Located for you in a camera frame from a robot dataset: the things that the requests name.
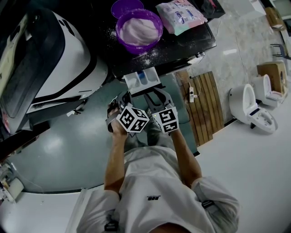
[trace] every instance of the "purple bowl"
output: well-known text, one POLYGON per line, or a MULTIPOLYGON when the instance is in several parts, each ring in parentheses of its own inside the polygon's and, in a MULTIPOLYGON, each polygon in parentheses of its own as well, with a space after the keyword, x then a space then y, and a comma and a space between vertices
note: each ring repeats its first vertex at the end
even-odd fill
POLYGON ((126 48, 126 50, 129 51, 130 53, 138 55, 138 54, 147 52, 158 43, 158 41, 160 40, 163 34, 163 23, 161 19, 155 13, 149 10, 145 10, 145 9, 135 9, 135 10, 131 10, 127 12, 126 14, 124 14, 118 19, 115 30, 116 30, 117 40, 119 41, 119 43, 121 43, 126 48), (159 32, 159 36, 157 40, 146 46, 135 46, 135 45, 125 43, 120 37, 120 30, 123 24, 127 22, 128 20, 130 20, 131 18, 151 20, 159 32))

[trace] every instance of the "hand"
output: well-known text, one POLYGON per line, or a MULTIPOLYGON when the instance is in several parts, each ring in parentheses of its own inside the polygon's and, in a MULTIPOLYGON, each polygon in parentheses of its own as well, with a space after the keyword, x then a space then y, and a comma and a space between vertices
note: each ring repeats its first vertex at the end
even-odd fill
MULTIPOLYGON (((117 107, 117 108, 111 110, 111 112, 108 115, 111 116, 113 113, 115 113, 118 110, 119 110, 119 108, 117 107)), ((116 119, 114 119, 111 122, 111 126, 113 129, 113 135, 127 137, 127 132, 125 131, 125 129, 122 127, 122 125, 116 119)))

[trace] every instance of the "cardboard box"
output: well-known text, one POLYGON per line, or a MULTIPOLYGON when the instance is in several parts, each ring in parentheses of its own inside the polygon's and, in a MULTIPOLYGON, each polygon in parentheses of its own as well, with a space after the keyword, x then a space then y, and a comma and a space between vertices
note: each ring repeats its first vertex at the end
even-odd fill
POLYGON ((271 81, 272 91, 284 94, 287 90, 287 74, 285 64, 282 61, 265 62, 257 66, 258 74, 268 75, 271 81))
POLYGON ((275 28, 276 30, 285 30, 286 26, 283 22, 278 10, 273 7, 265 8, 266 17, 271 27, 275 28))

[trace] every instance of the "marble wall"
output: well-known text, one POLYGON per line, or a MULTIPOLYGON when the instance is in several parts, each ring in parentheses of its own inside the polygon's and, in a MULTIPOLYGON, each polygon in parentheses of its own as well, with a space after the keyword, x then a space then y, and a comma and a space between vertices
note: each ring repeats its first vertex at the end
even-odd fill
POLYGON ((268 24, 265 16, 254 20, 238 16, 231 0, 219 1, 226 14, 209 23, 217 46, 206 52, 198 64, 188 68, 191 76, 213 71, 223 111, 224 122, 232 119, 228 93, 231 88, 251 83, 256 66, 272 61, 270 44, 282 44, 281 35, 268 24))

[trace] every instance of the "white t-shirt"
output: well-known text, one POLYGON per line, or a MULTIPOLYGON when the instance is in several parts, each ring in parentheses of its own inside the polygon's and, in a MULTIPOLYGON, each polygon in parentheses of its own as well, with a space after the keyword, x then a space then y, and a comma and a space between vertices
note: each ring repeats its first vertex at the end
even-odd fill
POLYGON ((120 196, 110 190, 92 193, 78 233, 105 233, 108 223, 119 233, 148 233, 165 223, 191 233, 237 230, 238 201, 212 177, 185 186, 172 149, 132 149, 125 154, 125 170, 120 196))

